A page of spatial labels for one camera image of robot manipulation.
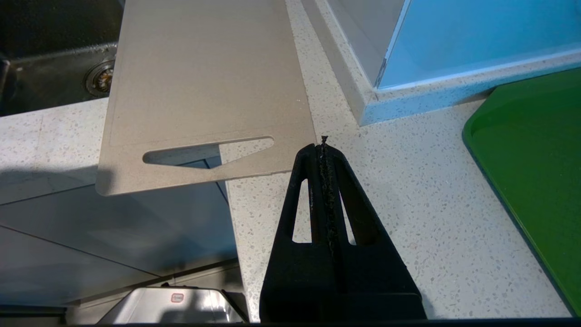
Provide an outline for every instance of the cutting board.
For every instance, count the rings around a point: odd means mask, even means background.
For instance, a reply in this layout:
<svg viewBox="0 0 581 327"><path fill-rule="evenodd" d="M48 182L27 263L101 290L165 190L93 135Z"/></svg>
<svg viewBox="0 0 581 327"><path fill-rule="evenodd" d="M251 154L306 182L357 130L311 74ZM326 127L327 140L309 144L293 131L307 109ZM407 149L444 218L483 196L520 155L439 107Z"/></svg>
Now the cutting board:
<svg viewBox="0 0 581 327"><path fill-rule="evenodd" d="M213 169L145 163L170 149L271 138ZM269 175L315 142L284 0L128 0L96 181L105 196Z"/></svg>

